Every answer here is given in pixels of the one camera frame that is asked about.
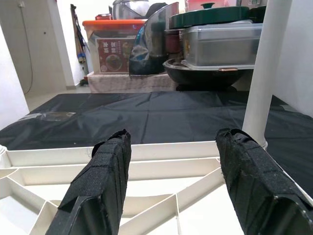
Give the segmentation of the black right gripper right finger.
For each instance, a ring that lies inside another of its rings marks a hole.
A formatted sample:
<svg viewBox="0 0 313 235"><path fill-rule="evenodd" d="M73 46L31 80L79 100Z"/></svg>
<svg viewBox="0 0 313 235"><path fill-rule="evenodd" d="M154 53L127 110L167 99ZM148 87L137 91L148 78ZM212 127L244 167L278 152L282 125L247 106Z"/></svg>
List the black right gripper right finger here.
<svg viewBox="0 0 313 235"><path fill-rule="evenodd" d="M313 206L286 172L239 129L216 133L221 169L246 235L311 235Z"/></svg>

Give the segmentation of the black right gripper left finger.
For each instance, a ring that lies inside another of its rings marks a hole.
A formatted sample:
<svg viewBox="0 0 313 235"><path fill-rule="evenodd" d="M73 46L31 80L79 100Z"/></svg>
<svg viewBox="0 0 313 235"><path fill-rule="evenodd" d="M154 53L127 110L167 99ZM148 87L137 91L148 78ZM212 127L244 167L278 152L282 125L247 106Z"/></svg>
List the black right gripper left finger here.
<svg viewBox="0 0 313 235"><path fill-rule="evenodd" d="M125 129L96 144L91 160L70 183L46 234L118 234L131 153L131 135Z"/></svg>

